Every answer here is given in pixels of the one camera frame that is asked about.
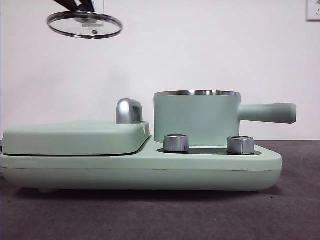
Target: electrical outlet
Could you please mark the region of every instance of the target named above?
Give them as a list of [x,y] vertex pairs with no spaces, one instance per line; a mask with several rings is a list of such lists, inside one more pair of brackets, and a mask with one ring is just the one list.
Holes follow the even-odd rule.
[[320,0],[306,1],[306,20],[308,22],[320,22]]
[[94,11],[99,14],[105,14],[105,1],[104,0],[91,0]]

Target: lid handle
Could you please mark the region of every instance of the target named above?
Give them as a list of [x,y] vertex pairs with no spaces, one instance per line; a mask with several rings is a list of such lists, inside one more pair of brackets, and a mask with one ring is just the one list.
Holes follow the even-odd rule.
[[142,122],[142,105],[140,102],[123,98],[116,105],[116,124],[134,124],[134,122]]

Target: dark floor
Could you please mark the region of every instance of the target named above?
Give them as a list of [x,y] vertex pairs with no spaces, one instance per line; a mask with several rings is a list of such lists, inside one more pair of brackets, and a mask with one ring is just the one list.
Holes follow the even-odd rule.
[[60,190],[1,178],[2,240],[320,239],[320,141],[257,141],[280,153],[260,192]]

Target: lid steel rim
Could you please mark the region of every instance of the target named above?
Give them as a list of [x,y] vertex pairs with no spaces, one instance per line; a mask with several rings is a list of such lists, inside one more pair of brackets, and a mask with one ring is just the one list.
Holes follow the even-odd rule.
[[222,95],[222,96],[241,96],[236,91],[220,90],[180,90],[180,91],[161,91],[154,94],[157,96],[177,96],[177,95]]
[[[110,23],[110,24],[113,24],[113,25],[119,27],[119,30],[114,33],[103,34],[103,35],[83,35],[83,34],[74,34],[71,32],[61,31],[61,30],[58,30],[50,25],[53,22],[56,22],[59,20],[75,19],[75,18],[91,18],[94,20],[103,21],[103,22]],[[63,12],[54,13],[54,14],[48,16],[46,23],[48,24],[48,26],[51,30],[53,30],[54,32],[56,32],[58,34],[68,36],[68,37],[73,37],[73,38],[80,38],[80,39],[111,38],[111,37],[115,37],[115,36],[119,35],[121,33],[121,31],[123,30],[122,23],[118,19],[114,18],[113,16],[108,16],[105,14],[90,12],[90,11],[63,11]]]

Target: mint green appliance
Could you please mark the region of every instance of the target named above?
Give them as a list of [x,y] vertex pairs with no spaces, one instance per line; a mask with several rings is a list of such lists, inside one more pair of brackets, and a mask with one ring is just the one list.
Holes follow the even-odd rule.
[[138,101],[118,102],[116,121],[8,128],[1,173],[11,183],[51,192],[97,190],[259,191],[272,187],[282,157],[239,135],[240,120],[294,123],[292,103],[240,105],[228,91],[154,96],[155,137]]

